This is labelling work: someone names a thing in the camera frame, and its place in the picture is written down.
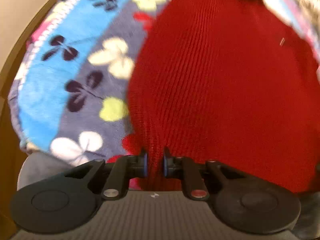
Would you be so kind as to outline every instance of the gray fabric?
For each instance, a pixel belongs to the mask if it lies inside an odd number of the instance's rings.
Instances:
[[[19,120],[19,107],[18,107],[18,86],[20,80],[14,80],[8,96],[8,104],[10,107],[11,123],[14,131],[19,139],[23,139],[22,128]]]
[[[35,152],[22,165],[17,190],[71,168],[69,164],[59,159],[42,152]]]
[[[320,192],[300,197],[301,213],[292,232],[300,239],[320,237]]]

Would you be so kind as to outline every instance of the fleece blanket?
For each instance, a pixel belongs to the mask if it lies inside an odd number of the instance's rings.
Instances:
[[[319,59],[316,31],[295,0],[264,1]],[[58,0],[30,38],[8,97],[21,148],[71,166],[136,153],[127,84],[148,31],[169,2]]]

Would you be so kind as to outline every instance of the red sweater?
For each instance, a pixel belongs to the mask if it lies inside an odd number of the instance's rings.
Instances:
[[[310,46],[261,0],[172,0],[128,88],[132,124],[149,152],[143,188],[179,188],[162,178],[168,146],[294,192],[320,190],[317,67]]]

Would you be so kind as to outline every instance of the yellow butterfly pattern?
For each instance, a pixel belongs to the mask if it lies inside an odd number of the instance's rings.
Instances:
[[[157,4],[165,3],[166,0],[132,0],[142,11],[156,11]]]

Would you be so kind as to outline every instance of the gray ribbed mat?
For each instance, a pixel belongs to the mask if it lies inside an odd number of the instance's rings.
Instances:
[[[221,223],[208,205],[182,192],[129,191],[118,201],[106,201],[87,224],[57,235],[20,230],[12,240],[298,240],[289,231],[247,235]]]

